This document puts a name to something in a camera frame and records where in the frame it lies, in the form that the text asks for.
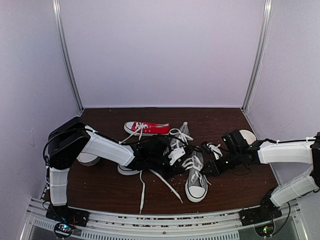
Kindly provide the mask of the grey sneaker with laces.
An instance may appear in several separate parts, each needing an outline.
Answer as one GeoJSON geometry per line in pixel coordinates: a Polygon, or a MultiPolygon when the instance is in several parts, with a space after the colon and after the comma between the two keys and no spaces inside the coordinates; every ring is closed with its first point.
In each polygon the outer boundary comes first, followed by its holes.
{"type": "Polygon", "coordinates": [[[188,122],[185,121],[180,128],[172,128],[169,134],[173,136],[170,142],[170,149],[175,150],[188,145],[188,141],[193,141],[194,139],[190,136],[190,130],[188,122]]]}

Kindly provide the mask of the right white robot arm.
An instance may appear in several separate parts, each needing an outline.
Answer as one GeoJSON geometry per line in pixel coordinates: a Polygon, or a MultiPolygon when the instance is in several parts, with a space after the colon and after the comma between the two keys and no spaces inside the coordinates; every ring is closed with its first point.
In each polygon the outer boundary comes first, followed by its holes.
{"type": "Polygon", "coordinates": [[[271,163],[303,163],[310,167],[291,181],[271,189],[256,210],[259,220],[268,220],[276,208],[320,190],[320,136],[296,140],[256,139],[248,130],[232,130],[221,139],[226,145],[223,155],[218,146],[204,141],[202,149],[213,155],[201,170],[204,175],[219,176],[238,165],[262,165],[271,163]]]}

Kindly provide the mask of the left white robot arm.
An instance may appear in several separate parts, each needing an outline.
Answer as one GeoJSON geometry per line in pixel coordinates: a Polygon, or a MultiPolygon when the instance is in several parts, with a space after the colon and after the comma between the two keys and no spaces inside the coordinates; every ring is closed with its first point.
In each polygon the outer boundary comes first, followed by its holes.
{"type": "Polygon", "coordinates": [[[51,211],[61,222],[72,218],[67,185],[74,161],[93,165],[98,159],[106,159],[123,170],[141,173],[148,169],[163,182],[184,170],[180,159],[187,156],[187,135],[181,131],[174,134],[167,123],[132,121],[124,127],[131,137],[139,137],[137,142],[110,138],[86,125],[78,116],[49,134],[42,156],[47,169],[51,211]]]}

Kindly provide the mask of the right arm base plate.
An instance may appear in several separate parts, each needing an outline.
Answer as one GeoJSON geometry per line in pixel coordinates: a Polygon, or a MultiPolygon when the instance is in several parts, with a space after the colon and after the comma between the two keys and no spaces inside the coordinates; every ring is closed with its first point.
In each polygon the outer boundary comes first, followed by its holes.
{"type": "Polygon", "coordinates": [[[278,207],[270,207],[261,205],[258,207],[245,207],[239,212],[239,218],[242,226],[255,225],[262,222],[271,221],[282,216],[282,212],[278,207]]]}

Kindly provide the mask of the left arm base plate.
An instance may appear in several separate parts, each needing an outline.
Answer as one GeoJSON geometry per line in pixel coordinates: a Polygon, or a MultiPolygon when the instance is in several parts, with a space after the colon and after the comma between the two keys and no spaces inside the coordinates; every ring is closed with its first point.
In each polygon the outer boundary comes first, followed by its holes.
{"type": "Polygon", "coordinates": [[[68,223],[79,227],[86,227],[90,213],[85,210],[74,208],[53,208],[49,209],[45,217],[57,222],[68,223]]]}

